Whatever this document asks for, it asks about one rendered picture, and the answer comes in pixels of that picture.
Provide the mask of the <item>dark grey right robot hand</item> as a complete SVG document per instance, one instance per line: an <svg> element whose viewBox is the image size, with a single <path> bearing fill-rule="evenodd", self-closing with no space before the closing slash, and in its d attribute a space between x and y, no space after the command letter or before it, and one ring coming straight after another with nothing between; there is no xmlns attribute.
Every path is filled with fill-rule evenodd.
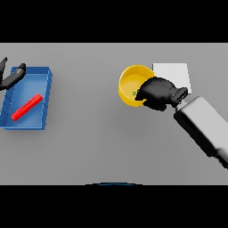
<svg viewBox="0 0 228 228"><path fill-rule="evenodd" d="M168 104L176 108L187 95L187 87L177 88L163 77L151 77L140 86L134 99L144 100L143 105L152 110L164 111Z"/></svg>

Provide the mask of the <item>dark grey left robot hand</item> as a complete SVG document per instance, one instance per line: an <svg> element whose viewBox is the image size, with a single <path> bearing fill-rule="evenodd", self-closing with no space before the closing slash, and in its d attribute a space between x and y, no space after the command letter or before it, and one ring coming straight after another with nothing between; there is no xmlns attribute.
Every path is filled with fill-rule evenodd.
<svg viewBox="0 0 228 228"><path fill-rule="evenodd" d="M8 77L3 78L5 63L8 61L7 57L4 57L0 61L0 91L9 90L15 86L26 75L26 64L22 63L19 67Z"/></svg>

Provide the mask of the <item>yellow bowl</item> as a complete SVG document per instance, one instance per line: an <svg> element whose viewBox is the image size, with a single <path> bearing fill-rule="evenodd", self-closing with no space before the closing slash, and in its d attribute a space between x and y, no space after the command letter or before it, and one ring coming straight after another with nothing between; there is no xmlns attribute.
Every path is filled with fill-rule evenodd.
<svg viewBox="0 0 228 228"><path fill-rule="evenodd" d="M136 101L135 96L132 96L132 92L137 94L141 85L154 76L152 69L140 64L125 68L118 81L118 95L121 101L131 107L141 107L144 100Z"/></svg>

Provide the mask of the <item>red beaker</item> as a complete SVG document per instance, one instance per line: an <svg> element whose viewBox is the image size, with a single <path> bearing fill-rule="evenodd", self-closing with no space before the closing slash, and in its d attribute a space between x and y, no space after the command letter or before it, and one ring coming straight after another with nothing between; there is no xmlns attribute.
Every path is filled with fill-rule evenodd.
<svg viewBox="0 0 228 228"><path fill-rule="evenodd" d="M19 120L22 116L24 116L32 108L39 104L42 100L43 96L41 94L35 94L32 98L30 98L21 107L19 107L16 111L13 112L13 114L11 115L11 119L13 121Z"/></svg>

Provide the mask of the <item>blue tray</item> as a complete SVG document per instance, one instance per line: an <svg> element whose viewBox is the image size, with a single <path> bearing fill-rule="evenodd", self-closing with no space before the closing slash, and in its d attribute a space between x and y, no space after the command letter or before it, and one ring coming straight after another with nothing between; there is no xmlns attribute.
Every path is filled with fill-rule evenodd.
<svg viewBox="0 0 228 228"><path fill-rule="evenodd" d="M5 130L44 130L53 74L49 67L27 67L26 76L4 92L0 108L0 128ZM43 99L14 121L11 115L36 94Z"/></svg>

